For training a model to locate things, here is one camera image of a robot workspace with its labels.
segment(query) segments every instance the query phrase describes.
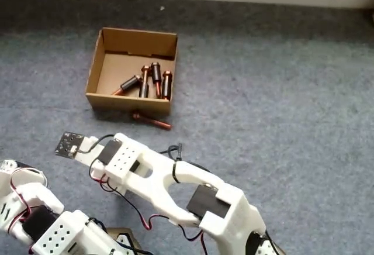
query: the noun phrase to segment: box flap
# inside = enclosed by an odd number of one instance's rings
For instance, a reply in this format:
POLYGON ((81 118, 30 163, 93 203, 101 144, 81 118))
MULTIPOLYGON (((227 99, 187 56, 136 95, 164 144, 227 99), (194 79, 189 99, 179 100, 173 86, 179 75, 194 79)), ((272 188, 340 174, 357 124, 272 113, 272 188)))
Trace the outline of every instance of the box flap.
POLYGON ((103 28, 102 32, 106 51, 175 58, 176 34, 115 28, 103 28))

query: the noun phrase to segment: white robotic arm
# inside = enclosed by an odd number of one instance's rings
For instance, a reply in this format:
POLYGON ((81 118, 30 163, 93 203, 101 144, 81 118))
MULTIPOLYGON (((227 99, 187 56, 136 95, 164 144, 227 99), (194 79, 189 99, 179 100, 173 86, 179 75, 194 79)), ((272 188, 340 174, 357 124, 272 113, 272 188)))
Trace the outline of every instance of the white robotic arm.
POLYGON ((135 254, 124 248, 132 247, 128 236, 115 241, 83 212, 64 212, 64 205, 45 187, 41 171, 5 160, 0 164, 0 180, 0 230, 29 245, 31 253, 135 254))
POLYGON ((185 161, 175 162, 124 134, 113 135, 105 146, 99 144, 102 138, 67 132, 55 152, 90 166, 94 180, 107 182, 121 194, 129 189, 150 201, 174 225, 201 228, 217 242, 222 255, 282 253, 267 238, 264 221, 241 189, 185 161), (145 178, 148 170, 152 174, 145 178), (179 207, 167 191, 176 181, 199 184, 187 209, 179 207))

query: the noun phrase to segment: open cardboard box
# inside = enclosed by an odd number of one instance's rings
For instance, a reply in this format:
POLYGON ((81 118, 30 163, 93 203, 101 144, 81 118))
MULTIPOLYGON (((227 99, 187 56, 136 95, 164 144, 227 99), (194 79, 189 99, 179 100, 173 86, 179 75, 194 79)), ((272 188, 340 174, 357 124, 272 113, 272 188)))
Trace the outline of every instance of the open cardboard box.
POLYGON ((157 99, 152 78, 148 98, 139 98, 135 88, 125 96, 111 95, 141 68, 159 62, 161 73, 175 76, 177 36, 173 33, 103 28, 96 41, 95 54, 86 86, 86 97, 93 108, 140 110, 146 114, 167 115, 171 101, 157 99))

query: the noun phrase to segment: copper cylinder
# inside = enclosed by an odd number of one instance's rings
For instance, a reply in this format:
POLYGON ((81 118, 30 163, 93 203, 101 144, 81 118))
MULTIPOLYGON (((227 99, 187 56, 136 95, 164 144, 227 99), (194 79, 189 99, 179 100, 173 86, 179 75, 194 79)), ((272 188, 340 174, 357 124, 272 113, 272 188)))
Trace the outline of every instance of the copper cylinder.
POLYGON ((134 75, 133 77, 129 78, 123 84, 121 84, 120 88, 117 89, 112 95, 123 95, 128 90, 138 86, 141 83, 141 76, 134 75))
POLYGON ((148 76, 150 75, 151 68, 150 66, 143 66, 141 68, 141 71, 143 72, 143 81, 141 82, 139 97, 148 98, 148 93, 150 89, 150 86, 148 85, 148 76))
POLYGON ((173 80, 173 75, 170 71, 166 71, 163 74, 164 80, 162 81, 162 92, 161 98, 162 99, 171 99, 171 84, 173 80))
POLYGON ((151 64, 151 72, 152 72, 152 81, 156 85, 156 96, 157 98, 161 98, 161 65, 159 62, 153 62, 151 64))
POLYGON ((149 124, 152 124, 152 125, 156 125, 159 128, 162 128, 162 129, 165 129, 165 130, 170 130, 172 128, 172 126, 169 123, 160 122, 159 120, 148 118, 146 116, 141 115, 138 112, 133 113, 133 119, 140 120, 142 122, 149 123, 149 124))

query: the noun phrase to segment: gray carpet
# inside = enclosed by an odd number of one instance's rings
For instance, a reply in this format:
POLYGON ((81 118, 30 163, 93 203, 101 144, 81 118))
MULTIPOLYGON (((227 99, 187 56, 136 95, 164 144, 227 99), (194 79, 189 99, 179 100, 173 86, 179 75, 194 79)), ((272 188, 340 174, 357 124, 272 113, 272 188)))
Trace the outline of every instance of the gray carpet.
MULTIPOLYGON (((288 254, 374 250, 374 28, 361 12, 179 0, 0 0, 0 9, 0 156, 43 170, 67 209, 132 228, 154 254, 201 254, 164 220, 146 232, 86 167, 53 155, 65 130, 123 132, 155 150, 182 142, 185 160, 244 190, 288 254), (84 89, 103 26, 179 34, 171 132, 91 110, 84 89)), ((193 189, 171 194, 184 206, 193 189)), ((27 253, 4 233, 0 246, 27 253)))

